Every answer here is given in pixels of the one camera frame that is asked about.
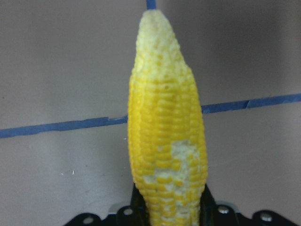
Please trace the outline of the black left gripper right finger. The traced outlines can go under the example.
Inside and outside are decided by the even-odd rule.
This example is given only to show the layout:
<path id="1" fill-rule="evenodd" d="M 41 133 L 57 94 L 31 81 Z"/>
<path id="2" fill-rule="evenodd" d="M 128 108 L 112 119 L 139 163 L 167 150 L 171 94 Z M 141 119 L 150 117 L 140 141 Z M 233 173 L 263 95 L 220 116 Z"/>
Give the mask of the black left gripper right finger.
<path id="1" fill-rule="evenodd" d="M 226 202 L 216 202 L 208 186 L 201 197 L 202 226 L 295 226 L 296 223 L 271 210 L 260 210 L 248 218 Z"/>

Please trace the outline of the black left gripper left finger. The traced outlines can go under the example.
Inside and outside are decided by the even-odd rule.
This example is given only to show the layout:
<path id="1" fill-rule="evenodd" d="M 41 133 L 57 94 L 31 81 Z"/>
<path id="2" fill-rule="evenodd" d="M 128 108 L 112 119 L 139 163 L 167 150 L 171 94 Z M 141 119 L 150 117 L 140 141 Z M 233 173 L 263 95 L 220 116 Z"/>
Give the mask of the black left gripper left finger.
<path id="1" fill-rule="evenodd" d="M 148 226 L 148 214 L 142 195 L 133 185 L 131 201 L 104 219 L 93 213 L 81 213 L 69 220 L 66 226 Z"/>

